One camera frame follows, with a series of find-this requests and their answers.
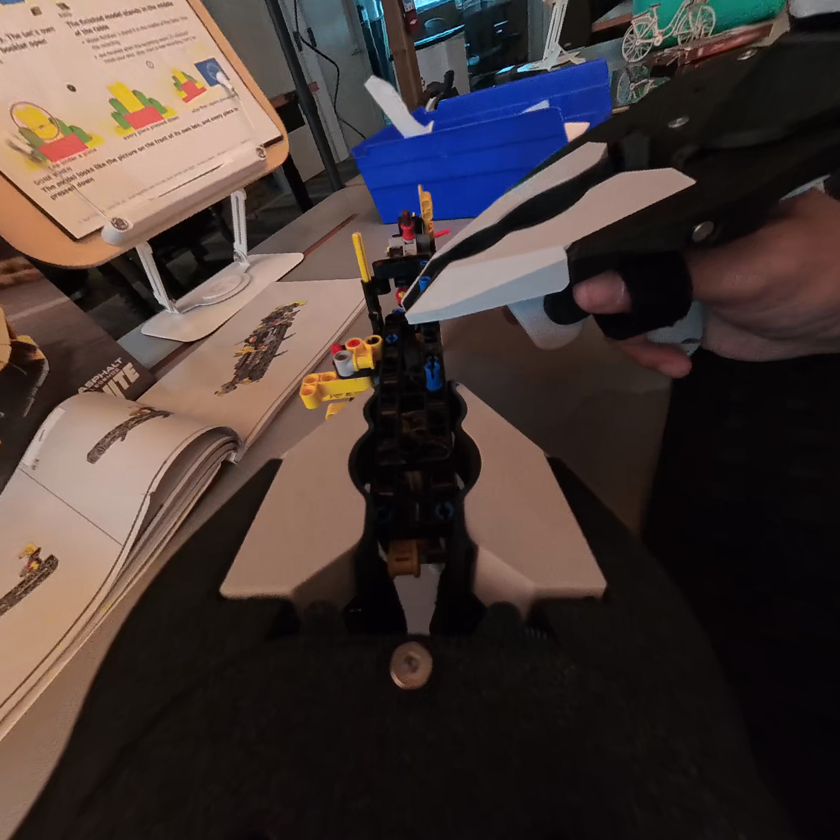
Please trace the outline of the white metal stand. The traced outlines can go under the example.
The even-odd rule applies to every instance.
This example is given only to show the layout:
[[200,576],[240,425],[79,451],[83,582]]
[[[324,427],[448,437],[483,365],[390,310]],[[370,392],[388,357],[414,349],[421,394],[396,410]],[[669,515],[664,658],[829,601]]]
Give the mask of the white metal stand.
[[535,75],[585,63],[581,48],[592,34],[586,1],[528,1],[528,58],[517,73]]

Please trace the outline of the dark trousers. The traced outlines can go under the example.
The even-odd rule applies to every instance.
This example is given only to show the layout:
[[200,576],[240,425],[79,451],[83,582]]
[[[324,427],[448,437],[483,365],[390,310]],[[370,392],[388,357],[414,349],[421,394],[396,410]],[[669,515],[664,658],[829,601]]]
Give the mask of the dark trousers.
[[801,838],[838,838],[839,357],[698,350],[644,541],[686,596]]

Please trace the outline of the printed instruction sheet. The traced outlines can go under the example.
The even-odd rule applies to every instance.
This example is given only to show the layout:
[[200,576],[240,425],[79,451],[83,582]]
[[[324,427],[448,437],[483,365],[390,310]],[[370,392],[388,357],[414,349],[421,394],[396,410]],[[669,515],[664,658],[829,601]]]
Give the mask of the printed instruction sheet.
[[2,2],[2,176],[70,238],[285,139],[191,2]]

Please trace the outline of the white flat piece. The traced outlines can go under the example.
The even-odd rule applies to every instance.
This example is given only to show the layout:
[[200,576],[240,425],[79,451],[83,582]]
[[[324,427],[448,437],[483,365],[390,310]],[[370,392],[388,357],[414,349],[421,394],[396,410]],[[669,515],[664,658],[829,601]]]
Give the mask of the white flat piece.
[[410,112],[399,91],[387,80],[371,76],[364,83],[364,87],[404,139],[429,135],[433,131],[434,121],[419,122]]

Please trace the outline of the blue plastic bin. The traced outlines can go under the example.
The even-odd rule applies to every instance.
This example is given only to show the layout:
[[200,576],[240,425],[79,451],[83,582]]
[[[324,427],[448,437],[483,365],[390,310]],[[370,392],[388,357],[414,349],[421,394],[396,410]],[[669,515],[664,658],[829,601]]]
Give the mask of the blue plastic bin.
[[484,119],[412,114],[432,130],[404,137],[392,125],[352,148],[352,156],[384,224],[402,211],[419,213],[419,187],[435,219],[476,217],[568,142],[561,110],[502,110]]
[[510,80],[443,100],[435,111],[420,115],[433,121],[470,121],[490,112],[523,112],[544,100],[560,110],[566,122],[602,123],[613,112],[609,66],[603,59],[594,59],[579,66]]

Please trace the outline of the black yellow lego car chassis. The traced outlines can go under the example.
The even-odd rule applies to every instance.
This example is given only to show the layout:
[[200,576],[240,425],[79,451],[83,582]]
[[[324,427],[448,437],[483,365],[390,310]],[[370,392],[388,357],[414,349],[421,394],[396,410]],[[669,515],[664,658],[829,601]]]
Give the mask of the black yellow lego car chassis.
[[419,212],[403,210],[385,257],[370,260],[361,233],[353,249],[372,335],[332,352],[334,374],[301,382],[306,407],[328,398],[360,403],[367,427],[350,456],[350,476],[365,502],[365,538],[388,574],[418,576],[437,566],[457,584],[470,581],[476,549],[466,532],[466,481],[458,446],[463,412],[447,382],[440,328],[412,325],[404,304],[423,291],[424,270],[442,234],[433,200],[420,185]]

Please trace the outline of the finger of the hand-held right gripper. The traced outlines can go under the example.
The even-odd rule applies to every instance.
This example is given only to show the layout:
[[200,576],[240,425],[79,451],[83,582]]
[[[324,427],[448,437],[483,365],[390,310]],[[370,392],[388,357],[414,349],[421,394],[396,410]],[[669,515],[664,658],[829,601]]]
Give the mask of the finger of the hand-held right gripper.
[[613,175],[545,222],[456,258],[406,303],[406,319],[412,324],[456,319],[562,292],[583,278],[589,263],[595,272],[612,268],[628,249],[621,236],[630,245],[642,243],[630,222],[694,184],[672,168]]
[[548,221],[611,174],[606,143],[586,142],[528,174],[430,259],[421,277],[437,277],[457,260],[477,256],[504,237]]

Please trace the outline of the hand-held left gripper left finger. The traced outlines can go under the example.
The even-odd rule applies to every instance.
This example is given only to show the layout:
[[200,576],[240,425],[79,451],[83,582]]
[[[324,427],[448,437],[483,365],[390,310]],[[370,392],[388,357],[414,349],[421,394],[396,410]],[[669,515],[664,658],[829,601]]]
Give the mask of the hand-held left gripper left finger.
[[353,556],[364,532],[365,501],[350,455],[368,430],[356,398],[281,458],[255,519],[220,586],[228,600],[347,603]]

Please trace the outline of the wooden document stand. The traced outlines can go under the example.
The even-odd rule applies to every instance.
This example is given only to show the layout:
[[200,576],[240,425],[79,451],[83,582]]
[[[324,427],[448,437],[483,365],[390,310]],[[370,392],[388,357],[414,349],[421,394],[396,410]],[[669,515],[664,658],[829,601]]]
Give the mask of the wooden document stand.
[[[107,218],[99,231],[79,240],[70,238],[2,176],[2,237],[26,256],[68,268],[100,266],[135,250],[154,297],[163,309],[143,327],[143,333],[164,340],[191,343],[216,331],[268,285],[296,268],[303,255],[269,254],[255,258],[248,255],[245,188],[272,173],[286,160],[289,151],[287,132],[203,3],[184,2],[191,2],[197,8],[255,97],[273,111],[285,139],[267,149],[257,146],[254,152],[241,154],[209,173],[178,185],[151,205],[142,205],[141,215],[132,212],[133,219],[122,216]],[[174,300],[168,294],[155,264],[152,238],[227,198],[233,216],[233,263],[197,289],[187,292],[180,300]]]

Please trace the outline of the wooden post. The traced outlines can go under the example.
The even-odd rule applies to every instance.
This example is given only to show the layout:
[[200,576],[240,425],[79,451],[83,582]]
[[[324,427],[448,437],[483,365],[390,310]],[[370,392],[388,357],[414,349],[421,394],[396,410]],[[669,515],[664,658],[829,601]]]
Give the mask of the wooden post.
[[424,94],[413,37],[406,28],[403,2],[381,1],[381,5],[398,87],[411,112],[421,106]]

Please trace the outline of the person's right hand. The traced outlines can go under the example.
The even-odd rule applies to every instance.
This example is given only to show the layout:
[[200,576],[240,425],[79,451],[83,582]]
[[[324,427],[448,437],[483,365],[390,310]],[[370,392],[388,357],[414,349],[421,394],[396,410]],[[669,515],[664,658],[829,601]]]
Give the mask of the person's right hand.
[[704,308],[700,349],[639,334],[610,344],[636,364],[686,377],[702,352],[768,363],[837,354],[839,202],[812,189],[778,205],[766,224],[725,245],[684,253],[694,299]]

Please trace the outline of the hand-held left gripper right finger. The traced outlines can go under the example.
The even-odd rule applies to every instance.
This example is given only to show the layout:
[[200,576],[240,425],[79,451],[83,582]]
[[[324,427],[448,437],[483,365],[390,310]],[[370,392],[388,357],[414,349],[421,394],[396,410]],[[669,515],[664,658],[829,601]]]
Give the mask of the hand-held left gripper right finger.
[[465,496],[476,598],[487,607],[532,607],[602,597],[605,577],[546,454],[469,389],[456,391],[466,406],[462,429],[480,460]]

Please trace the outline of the open instruction booklet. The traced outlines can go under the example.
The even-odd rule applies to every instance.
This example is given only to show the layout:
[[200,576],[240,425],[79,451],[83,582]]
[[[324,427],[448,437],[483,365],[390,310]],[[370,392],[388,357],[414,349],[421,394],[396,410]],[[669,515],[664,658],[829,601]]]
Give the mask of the open instruction booklet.
[[271,283],[138,401],[47,417],[2,493],[2,736],[363,309],[358,279]]

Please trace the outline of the lego car set box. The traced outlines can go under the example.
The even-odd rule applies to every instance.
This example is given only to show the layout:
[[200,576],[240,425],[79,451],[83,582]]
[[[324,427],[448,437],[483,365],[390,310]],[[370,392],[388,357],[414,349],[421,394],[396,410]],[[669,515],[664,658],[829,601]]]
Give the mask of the lego car set box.
[[1,487],[47,416],[68,397],[136,400],[154,375],[71,302],[15,311],[2,301]]

